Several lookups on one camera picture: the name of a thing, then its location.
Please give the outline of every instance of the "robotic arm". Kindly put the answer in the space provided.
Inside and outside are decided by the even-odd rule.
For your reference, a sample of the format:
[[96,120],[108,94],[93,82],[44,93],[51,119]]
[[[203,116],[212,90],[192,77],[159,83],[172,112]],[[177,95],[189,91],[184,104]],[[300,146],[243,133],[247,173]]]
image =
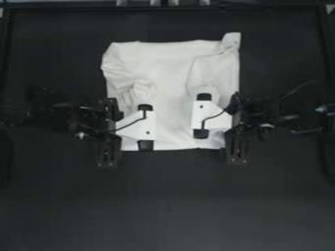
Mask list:
[[[252,101],[236,93],[224,109],[212,103],[211,94],[199,93],[192,110],[193,137],[204,139],[212,130],[223,131],[228,164],[247,165],[249,137],[253,135],[264,140],[267,134],[279,128],[292,134],[324,134],[328,131],[327,134],[335,135],[334,95],[327,93],[318,104],[298,96],[299,91],[312,84],[316,82],[303,83],[275,100],[263,98]],[[287,104],[289,100],[294,101],[291,106]]]
[[73,105],[61,93],[43,87],[29,88],[27,101],[27,109],[0,105],[0,124],[37,126],[93,140],[100,168],[117,168],[124,137],[137,140],[140,151],[153,150],[156,113],[151,105],[140,105],[124,118],[115,98],[101,100],[96,107]]

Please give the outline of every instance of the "black background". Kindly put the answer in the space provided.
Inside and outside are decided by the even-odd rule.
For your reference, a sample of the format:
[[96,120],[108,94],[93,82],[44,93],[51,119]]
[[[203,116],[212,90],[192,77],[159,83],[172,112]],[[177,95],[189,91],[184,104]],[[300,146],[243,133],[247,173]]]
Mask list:
[[[256,13],[17,12],[5,81],[21,104],[29,84],[72,100],[105,95],[100,57],[112,41],[220,39],[241,32],[240,91],[276,96],[326,79],[311,9]],[[95,167],[92,146],[12,129],[16,161],[1,191],[0,250],[334,250],[335,188],[314,137],[283,131],[252,143],[251,165],[219,152],[125,153],[120,172]]]

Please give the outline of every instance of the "white cloth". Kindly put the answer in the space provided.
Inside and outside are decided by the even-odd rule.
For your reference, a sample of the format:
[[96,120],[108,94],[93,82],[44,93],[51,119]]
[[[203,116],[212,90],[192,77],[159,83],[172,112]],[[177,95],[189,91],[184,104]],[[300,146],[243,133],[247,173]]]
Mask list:
[[[225,108],[239,86],[240,34],[227,33],[221,41],[171,43],[112,43],[103,55],[101,70],[107,95],[116,97],[124,115],[151,104],[157,115],[155,150],[225,146],[223,133],[195,139],[191,129],[196,94],[209,92]],[[137,142],[123,139],[123,150],[137,150]]]

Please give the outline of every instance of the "black cable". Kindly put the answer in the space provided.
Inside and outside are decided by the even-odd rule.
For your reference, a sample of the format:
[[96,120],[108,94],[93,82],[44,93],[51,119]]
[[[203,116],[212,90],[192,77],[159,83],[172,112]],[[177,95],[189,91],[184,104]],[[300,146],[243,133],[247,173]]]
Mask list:
[[[311,84],[316,84],[318,81],[315,79],[306,81],[304,83],[302,83],[296,88],[294,88],[291,91],[288,91],[280,98],[279,98],[279,103],[283,102],[289,96],[292,96],[302,88],[304,88],[306,86],[311,85]],[[263,114],[265,114],[269,110],[272,109],[271,105],[259,113],[251,114],[251,117],[256,117],[260,116]]]
[[224,109],[223,112],[220,112],[217,115],[205,118],[205,119],[203,120],[203,122],[201,122],[201,128],[204,129],[204,124],[205,124],[207,121],[215,119],[215,118],[216,118],[217,116],[220,116],[224,112],[225,112],[225,109]]
[[133,124],[136,124],[137,122],[144,121],[145,119],[147,119],[147,117],[143,117],[141,119],[137,119],[136,121],[133,121],[128,125],[124,125],[123,127],[117,128],[117,129],[111,129],[108,132],[116,132],[121,129],[125,129],[125,128],[131,127]]
[[294,88],[287,94],[284,94],[281,96],[281,98],[279,99],[279,102],[283,102],[289,96],[292,96],[302,88],[304,88],[306,86],[311,85],[311,84],[316,84],[316,80],[308,80],[304,83],[302,83],[296,88]]

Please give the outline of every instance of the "metal frame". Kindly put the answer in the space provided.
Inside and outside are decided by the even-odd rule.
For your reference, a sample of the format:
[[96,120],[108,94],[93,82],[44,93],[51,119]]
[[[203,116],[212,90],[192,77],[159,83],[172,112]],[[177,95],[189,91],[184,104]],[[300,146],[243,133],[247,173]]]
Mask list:
[[220,10],[224,13],[240,13],[240,12],[263,12],[273,9],[300,9],[308,8],[316,14],[318,20],[318,30],[320,45],[323,50],[326,73],[327,73],[327,84],[328,87],[335,88],[335,44],[331,41],[330,35],[330,23],[327,21],[327,10],[326,4],[316,3],[263,3],[263,4],[245,4],[245,3],[233,3],[224,0],[213,0],[211,6],[168,6],[168,0],[161,0],[161,6],[139,6],[136,7],[124,6],[117,7],[116,1],[111,2],[31,2],[31,3],[8,3],[5,1],[0,8],[3,7],[3,34],[0,37],[0,92],[7,80],[7,69],[8,61],[11,58],[11,39],[12,39],[12,18],[17,11],[52,11],[52,12],[159,12],[159,11],[195,11],[195,12],[211,12]]

